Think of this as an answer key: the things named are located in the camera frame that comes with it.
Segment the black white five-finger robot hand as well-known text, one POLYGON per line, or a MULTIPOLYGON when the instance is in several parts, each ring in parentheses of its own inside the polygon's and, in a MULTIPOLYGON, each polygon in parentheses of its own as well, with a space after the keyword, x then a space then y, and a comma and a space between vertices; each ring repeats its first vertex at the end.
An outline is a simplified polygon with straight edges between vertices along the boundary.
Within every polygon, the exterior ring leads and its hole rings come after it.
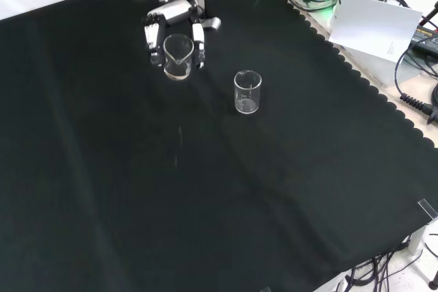
POLYGON ((218 30, 221 20, 218 17, 205 18, 204 9, 195 0, 173 0, 151 10, 144 18, 146 48, 152 65, 163 66, 165 28, 190 21, 192 24, 192 41, 194 42, 194 63, 197 68, 205 64, 205 33, 218 30))

